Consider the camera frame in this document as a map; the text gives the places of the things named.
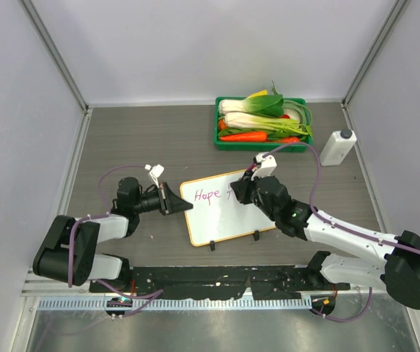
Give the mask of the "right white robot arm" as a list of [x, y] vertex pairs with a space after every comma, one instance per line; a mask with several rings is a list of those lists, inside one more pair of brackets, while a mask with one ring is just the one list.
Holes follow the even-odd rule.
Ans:
[[350, 254], [316, 254], [306, 281], [321, 290], [348, 283], [386, 291], [398, 303], [420, 310], [420, 236], [387, 234], [353, 226], [293, 199], [274, 176], [249, 177], [230, 184], [237, 201], [255, 205], [291, 238], [325, 244]]

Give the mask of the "pink-capped whiteboard marker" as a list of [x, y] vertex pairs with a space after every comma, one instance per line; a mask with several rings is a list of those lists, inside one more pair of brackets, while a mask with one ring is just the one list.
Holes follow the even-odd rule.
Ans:
[[253, 177], [254, 172], [257, 170], [258, 165], [253, 163], [250, 167], [244, 172], [243, 179], [244, 180], [251, 180]]

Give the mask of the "small orange-framed whiteboard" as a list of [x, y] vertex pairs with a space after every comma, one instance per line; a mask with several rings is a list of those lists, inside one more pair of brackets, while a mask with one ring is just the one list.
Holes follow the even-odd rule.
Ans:
[[206, 246], [275, 228], [274, 222], [255, 205], [242, 205], [236, 200], [230, 183], [242, 175], [243, 171], [238, 170], [180, 185], [181, 197], [193, 205], [185, 212], [192, 246]]

